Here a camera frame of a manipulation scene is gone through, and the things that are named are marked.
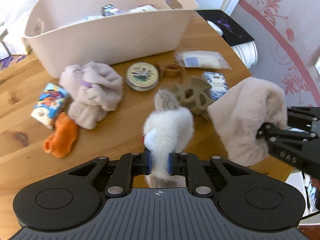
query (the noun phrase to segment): white plush toy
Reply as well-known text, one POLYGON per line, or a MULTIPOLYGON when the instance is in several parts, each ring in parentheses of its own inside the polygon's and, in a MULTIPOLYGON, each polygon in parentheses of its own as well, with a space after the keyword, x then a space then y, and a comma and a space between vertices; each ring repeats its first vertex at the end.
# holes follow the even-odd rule
POLYGON ((175 95, 159 90, 155 95, 156 110, 147 118, 144 145, 151 152, 152 171, 146 176, 149 187, 185 187, 185 178, 168 174, 168 155, 182 152, 193 135, 191 112, 179 106, 175 95))

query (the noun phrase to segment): orange cloth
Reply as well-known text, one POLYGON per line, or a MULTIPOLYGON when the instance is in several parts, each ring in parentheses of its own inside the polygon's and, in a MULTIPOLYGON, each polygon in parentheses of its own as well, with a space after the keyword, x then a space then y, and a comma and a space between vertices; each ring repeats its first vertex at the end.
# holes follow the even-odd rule
POLYGON ((62 158, 71 151, 72 145, 78 137, 79 127, 65 112, 58 116, 55 127, 55 133, 44 141, 43 149, 57 158, 62 158))

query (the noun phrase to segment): tin lid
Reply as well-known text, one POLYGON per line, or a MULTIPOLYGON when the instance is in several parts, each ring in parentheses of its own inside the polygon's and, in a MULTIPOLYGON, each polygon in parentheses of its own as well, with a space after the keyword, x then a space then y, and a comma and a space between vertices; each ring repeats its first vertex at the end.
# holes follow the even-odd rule
POLYGON ((135 90, 147 91, 153 89, 158 82, 158 70, 149 63, 139 62, 128 68, 127 83, 135 90))

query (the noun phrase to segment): table surface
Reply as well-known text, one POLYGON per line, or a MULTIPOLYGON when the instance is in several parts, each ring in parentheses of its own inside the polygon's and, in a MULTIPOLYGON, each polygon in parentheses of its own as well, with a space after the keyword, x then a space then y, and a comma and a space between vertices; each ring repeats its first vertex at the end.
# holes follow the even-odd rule
MULTIPOLYGON (((201 17, 195 16, 181 39, 178 50, 218 51, 227 60, 232 70, 219 70, 225 75, 228 87, 236 85, 251 74, 230 46, 201 17)), ((135 62, 168 64, 174 62, 173 52, 114 65, 123 77, 127 68, 135 62)), ((203 70, 187 69, 189 76, 200 76, 203 70)), ((169 86, 178 79, 164 78, 157 88, 169 86)), ((57 159, 43 151, 44 139, 52 130, 30 117, 35 103, 48 82, 57 83, 49 76, 34 54, 4 70, 0 74, 0 238, 8 239, 20 229, 12 210, 16 193, 26 185, 77 166, 101 155, 111 160, 122 154, 142 151, 142 126, 154 110, 153 96, 157 89, 136 92, 124 85, 124 96, 116 111, 92 130, 81 129, 72 152, 63 159, 57 159)), ((227 154, 210 121, 195 116, 195 134, 187 149, 200 159, 212 155, 227 154)), ((254 168, 271 176, 286 179, 291 169, 270 157, 254 168)), ((145 187, 144 178, 138 176, 134 186, 145 187)))

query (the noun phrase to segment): storage bin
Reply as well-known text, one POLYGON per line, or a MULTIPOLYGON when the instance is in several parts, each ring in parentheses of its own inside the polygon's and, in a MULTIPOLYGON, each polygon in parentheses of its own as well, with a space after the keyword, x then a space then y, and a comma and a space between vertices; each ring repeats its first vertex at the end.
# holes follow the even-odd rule
POLYGON ((116 64, 174 50, 198 4, 177 0, 171 9, 166 0, 39 0, 33 8, 25 38, 49 74, 55 78, 68 65, 90 61, 116 64), (82 22, 100 15, 113 4, 121 11, 152 4, 158 11, 125 13, 82 22), (41 23, 44 33, 36 35, 41 23))

